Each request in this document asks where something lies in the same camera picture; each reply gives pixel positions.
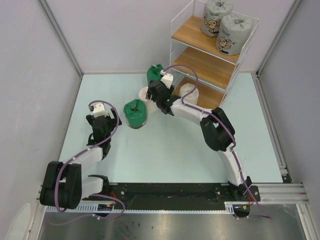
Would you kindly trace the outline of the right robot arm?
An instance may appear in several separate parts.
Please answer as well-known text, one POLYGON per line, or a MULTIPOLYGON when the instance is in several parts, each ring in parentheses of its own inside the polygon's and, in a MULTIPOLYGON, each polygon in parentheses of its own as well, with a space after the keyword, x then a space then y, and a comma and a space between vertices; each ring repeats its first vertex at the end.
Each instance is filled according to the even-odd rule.
POLYGON ((183 102, 173 94, 174 87, 167 87, 162 81, 148 84, 146 98, 156 103, 164 114, 187 119, 200 126, 207 146, 218 152, 228 172, 231 196, 242 201, 249 194, 252 184, 236 153, 235 129, 222 108, 202 108, 183 102))

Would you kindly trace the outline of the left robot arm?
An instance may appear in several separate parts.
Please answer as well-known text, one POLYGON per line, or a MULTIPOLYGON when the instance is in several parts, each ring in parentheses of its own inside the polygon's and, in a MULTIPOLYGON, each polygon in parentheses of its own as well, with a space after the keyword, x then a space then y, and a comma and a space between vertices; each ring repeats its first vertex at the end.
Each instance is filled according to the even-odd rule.
POLYGON ((72 162, 51 161, 46 168, 39 201, 43 206, 56 205, 58 209, 75 209, 82 199, 95 195, 100 200, 110 196, 111 187, 107 176, 86 174, 94 164, 102 161, 111 148, 112 133, 122 124, 112 108, 113 118, 108 113, 100 116, 88 114, 86 120, 92 127, 87 148, 83 154, 73 157, 72 162))

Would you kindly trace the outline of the grey roll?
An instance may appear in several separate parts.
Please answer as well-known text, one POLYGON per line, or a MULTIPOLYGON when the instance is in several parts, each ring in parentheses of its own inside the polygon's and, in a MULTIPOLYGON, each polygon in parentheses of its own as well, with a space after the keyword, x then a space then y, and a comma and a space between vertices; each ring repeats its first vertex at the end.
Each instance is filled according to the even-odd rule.
POLYGON ((254 26, 254 20, 232 13, 222 18, 216 39, 217 50, 228 56, 240 54, 254 26))
POLYGON ((208 0, 204 5, 201 31, 208 37, 216 37, 222 18, 230 15, 233 7, 230 0, 208 0))

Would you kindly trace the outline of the grey wrapped roll back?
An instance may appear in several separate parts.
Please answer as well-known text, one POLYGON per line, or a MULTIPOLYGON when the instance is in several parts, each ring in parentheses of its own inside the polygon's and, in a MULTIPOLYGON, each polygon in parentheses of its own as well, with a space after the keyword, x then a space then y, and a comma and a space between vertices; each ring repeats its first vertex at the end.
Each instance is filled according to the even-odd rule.
POLYGON ((233 7, 230 0, 208 0, 204 5, 201 31, 208 37, 216 37, 222 18, 230 15, 233 7))

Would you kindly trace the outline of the unwrapped white paper roll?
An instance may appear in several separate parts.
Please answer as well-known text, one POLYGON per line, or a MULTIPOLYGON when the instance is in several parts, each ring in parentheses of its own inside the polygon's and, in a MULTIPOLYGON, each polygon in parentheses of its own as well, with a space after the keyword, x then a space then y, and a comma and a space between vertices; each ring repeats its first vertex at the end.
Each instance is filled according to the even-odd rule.
POLYGON ((138 97, 146 105, 147 112, 151 114, 151 113, 154 113, 158 109, 158 107, 154 101, 147 99, 147 92, 148 92, 148 87, 145 86, 139 91, 138 97))

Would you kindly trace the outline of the grey roll front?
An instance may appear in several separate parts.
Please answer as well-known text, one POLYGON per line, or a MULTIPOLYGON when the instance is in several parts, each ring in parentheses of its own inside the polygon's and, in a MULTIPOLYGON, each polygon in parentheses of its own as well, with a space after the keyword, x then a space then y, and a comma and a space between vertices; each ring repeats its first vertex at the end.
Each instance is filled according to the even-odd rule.
POLYGON ((232 13, 222 18, 216 39, 217 50, 228 56, 240 54, 254 26, 254 20, 232 13))

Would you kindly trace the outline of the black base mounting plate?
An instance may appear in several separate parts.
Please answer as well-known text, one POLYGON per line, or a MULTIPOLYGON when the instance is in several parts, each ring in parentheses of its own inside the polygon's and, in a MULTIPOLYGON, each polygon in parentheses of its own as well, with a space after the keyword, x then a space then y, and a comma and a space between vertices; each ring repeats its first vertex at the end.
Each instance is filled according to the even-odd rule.
POLYGON ((248 216, 251 205, 261 200, 256 185, 246 188, 231 183, 106 183, 88 199, 103 201, 102 196, 120 200, 114 209, 131 212, 224 211, 231 202, 240 217, 248 216))

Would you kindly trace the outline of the aluminium frame rail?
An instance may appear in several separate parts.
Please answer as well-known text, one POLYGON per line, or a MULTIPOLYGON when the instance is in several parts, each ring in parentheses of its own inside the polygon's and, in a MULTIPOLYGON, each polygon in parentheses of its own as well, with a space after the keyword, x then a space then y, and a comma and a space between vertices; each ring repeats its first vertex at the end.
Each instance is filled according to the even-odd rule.
POLYGON ((302 183, 254 183, 250 191, 261 205, 309 204, 302 183))

